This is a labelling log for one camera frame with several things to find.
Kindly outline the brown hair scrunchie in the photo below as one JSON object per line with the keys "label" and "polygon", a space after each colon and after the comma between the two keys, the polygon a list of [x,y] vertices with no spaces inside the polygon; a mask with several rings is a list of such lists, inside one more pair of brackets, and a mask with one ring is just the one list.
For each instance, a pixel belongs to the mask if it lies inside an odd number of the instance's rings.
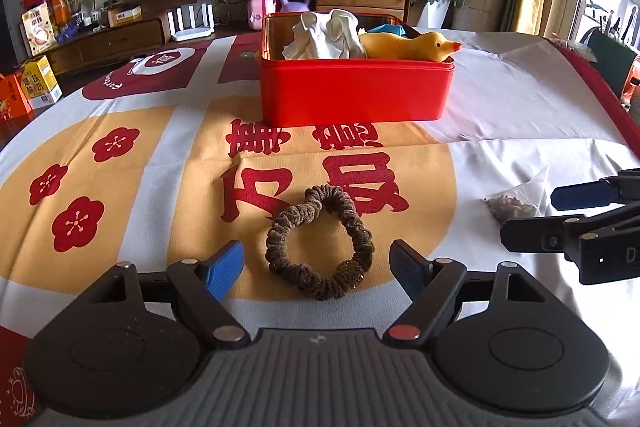
{"label": "brown hair scrunchie", "polygon": [[372,267],[372,234],[339,186],[316,185],[282,212],[266,238],[265,258],[279,275],[318,301],[354,291]]}

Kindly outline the snack box with picture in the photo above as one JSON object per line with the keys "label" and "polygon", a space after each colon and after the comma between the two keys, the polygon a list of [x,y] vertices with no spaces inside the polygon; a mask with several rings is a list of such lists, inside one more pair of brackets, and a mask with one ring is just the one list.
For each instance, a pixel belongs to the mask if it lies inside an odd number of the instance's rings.
{"label": "snack box with picture", "polygon": [[22,24],[31,56],[49,49],[56,43],[49,5],[43,1],[22,14]]}

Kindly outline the orange gift bag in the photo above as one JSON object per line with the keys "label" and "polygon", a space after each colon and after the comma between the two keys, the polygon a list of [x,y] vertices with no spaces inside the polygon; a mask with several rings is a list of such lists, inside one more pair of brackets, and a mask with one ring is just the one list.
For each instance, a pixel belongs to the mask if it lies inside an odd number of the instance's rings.
{"label": "orange gift bag", "polygon": [[0,78],[0,119],[2,122],[34,119],[32,106],[15,75]]}

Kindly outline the wooden TV cabinet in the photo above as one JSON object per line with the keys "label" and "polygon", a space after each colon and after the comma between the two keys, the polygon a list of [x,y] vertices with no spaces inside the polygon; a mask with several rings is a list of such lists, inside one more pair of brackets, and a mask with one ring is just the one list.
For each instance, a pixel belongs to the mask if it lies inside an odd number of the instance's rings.
{"label": "wooden TV cabinet", "polygon": [[[55,75],[70,75],[115,64],[125,58],[156,50],[171,40],[167,14],[189,8],[202,15],[202,5],[214,9],[216,37],[248,31],[247,5],[250,0],[122,0],[110,6],[105,29],[86,32],[44,52]],[[364,14],[390,14],[400,20],[408,15],[409,0],[310,0],[311,9],[344,8]]]}

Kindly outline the yellow cardboard box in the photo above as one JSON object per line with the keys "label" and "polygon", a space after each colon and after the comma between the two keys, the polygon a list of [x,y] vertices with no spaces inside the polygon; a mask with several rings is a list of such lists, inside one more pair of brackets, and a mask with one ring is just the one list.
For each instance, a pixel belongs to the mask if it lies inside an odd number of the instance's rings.
{"label": "yellow cardboard box", "polygon": [[60,101],[62,90],[47,57],[26,63],[22,69],[21,85],[33,110],[46,109]]}

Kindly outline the red metal tin box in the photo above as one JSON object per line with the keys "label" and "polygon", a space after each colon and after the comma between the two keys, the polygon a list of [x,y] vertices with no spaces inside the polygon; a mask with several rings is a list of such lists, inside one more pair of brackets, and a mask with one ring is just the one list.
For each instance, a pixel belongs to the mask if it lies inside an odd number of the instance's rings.
{"label": "red metal tin box", "polygon": [[287,61],[298,13],[271,14],[262,23],[262,119],[273,127],[437,120],[444,113],[456,64],[310,58]]}

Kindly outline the tea bag sachet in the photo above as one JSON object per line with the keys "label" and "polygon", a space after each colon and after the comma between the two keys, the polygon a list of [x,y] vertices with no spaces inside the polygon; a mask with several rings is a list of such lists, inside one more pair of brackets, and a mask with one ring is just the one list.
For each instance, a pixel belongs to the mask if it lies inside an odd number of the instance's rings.
{"label": "tea bag sachet", "polygon": [[511,220],[542,217],[546,212],[546,200],[546,181],[534,178],[491,194],[483,202],[499,225],[504,225]]}

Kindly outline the white plant pot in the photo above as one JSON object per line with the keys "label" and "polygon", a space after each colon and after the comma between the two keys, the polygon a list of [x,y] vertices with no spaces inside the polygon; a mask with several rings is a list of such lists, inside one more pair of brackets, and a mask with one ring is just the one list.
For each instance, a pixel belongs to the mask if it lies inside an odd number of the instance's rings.
{"label": "white plant pot", "polygon": [[427,29],[442,28],[448,10],[450,8],[450,0],[434,0],[426,2],[416,23],[416,27]]}

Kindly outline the white wifi router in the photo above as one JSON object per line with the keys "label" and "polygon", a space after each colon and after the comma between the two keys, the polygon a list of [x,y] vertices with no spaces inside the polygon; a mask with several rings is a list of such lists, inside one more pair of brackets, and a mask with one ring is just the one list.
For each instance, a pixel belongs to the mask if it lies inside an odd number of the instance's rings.
{"label": "white wifi router", "polygon": [[186,42],[211,37],[215,32],[214,7],[210,3],[200,6],[177,6],[167,13],[171,40]]}

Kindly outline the yellow rubber duck toy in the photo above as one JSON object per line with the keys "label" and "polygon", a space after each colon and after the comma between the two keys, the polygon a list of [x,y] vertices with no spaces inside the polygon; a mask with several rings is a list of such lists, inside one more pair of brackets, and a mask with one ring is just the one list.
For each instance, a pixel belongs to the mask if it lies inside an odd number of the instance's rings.
{"label": "yellow rubber duck toy", "polygon": [[419,37],[406,38],[390,32],[362,32],[359,35],[367,57],[377,60],[445,62],[462,48],[437,31]]}

